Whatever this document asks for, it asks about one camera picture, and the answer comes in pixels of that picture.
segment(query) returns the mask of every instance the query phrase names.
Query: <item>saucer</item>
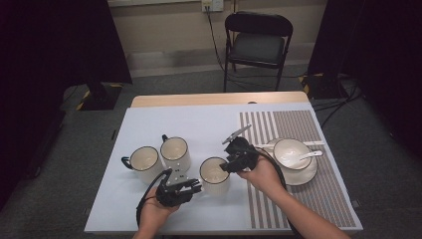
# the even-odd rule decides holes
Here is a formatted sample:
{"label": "saucer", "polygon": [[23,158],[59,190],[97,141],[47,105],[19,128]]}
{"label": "saucer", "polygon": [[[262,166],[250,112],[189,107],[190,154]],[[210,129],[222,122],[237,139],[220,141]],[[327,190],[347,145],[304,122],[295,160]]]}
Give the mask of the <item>saucer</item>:
{"label": "saucer", "polygon": [[[275,138],[268,142],[268,144],[275,144],[278,141],[282,140],[282,138]],[[270,148],[265,148],[265,151],[274,157],[273,150]],[[285,177],[285,181],[287,185],[290,186],[298,186],[305,184],[311,181],[317,175],[317,160],[311,159],[311,163],[308,167],[304,169],[290,169],[281,165],[278,161],[275,160],[277,165],[282,170],[282,173]]]}

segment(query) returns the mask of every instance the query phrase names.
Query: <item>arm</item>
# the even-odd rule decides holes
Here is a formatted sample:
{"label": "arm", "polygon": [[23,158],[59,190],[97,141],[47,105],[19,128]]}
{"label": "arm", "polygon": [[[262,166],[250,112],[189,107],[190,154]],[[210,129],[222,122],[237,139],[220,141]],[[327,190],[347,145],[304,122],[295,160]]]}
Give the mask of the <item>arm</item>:
{"label": "arm", "polygon": [[254,170],[238,174],[273,200],[305,238],[349,238],[286,191],[273,165],[264,157],[258,158]]}
{"label": "arm", "polygon": [[155,198],[156,187],[146,195],[149,198],[145,201],[142,211],[140,213],[139,229],[134,234],[133,239],[152,239],[158,229],[164,225],[168,216],[179,209],[179,206],[164,207]]}

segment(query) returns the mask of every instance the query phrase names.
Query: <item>wall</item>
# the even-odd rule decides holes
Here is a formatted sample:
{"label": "wall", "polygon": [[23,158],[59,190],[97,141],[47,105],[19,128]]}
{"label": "wall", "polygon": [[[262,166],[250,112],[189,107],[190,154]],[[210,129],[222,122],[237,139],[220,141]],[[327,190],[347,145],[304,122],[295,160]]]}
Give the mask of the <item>wall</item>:
{"label": "wall", "polygon": [[[225,1],[225,11],[212,13],[218,48],[225,46],[224,20],[237,10],[276,13],[294,25],[292,48],[316,41],[326,0]],[[213,48],[210,26],[200,1],[111,7],[124,51],[171,52]]]}

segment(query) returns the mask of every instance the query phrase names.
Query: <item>white mug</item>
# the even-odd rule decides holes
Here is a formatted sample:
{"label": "white mug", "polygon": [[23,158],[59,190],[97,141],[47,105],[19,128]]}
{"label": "white mug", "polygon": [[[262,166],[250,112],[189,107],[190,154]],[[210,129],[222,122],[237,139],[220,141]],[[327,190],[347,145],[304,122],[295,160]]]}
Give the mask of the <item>white mug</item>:
{"label": "white mug", "polygon": [[181,137],[167,137],[166,135],[162,136],[162,140],[160,151],[165,165],[173,170],[187,171],[191,159],[186,140]]}
{"label": "white mug", "polygon": [[138,148],[130,157],[122,157],[121,162],[135,170],[146,184],[150,184],[164,170],[157,150],[151,146]]}
{"label": "white mug", "polygon": [[204,191],[212,196],[227,193],[230,187],[230,173],[221,169],[220,164],[226,162],[221,157],[210,157],[202,162],[199,175]]}

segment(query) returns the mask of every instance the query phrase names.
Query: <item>human hand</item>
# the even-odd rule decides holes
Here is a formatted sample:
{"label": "human hand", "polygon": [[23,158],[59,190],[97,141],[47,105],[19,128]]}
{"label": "human hand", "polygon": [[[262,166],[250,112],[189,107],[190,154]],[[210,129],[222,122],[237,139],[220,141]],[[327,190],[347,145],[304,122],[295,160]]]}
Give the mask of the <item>human hand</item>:
{"label": "human hand", "polygon": [[158,229],[164,225],[168,216],[177,211],[180,205],[165,207],[155,197],[156,187],[152,187],[146,195],[146,201],[140,212],[139,230],[133,238],[152,238]]}
{"label": "human hand", "polygon": [[237,174],[248,180],[258,190],[268,194],[275,188],[283,188],[280,177],[268,159],[258,157],[257,165],[252,171],[239,171]]}

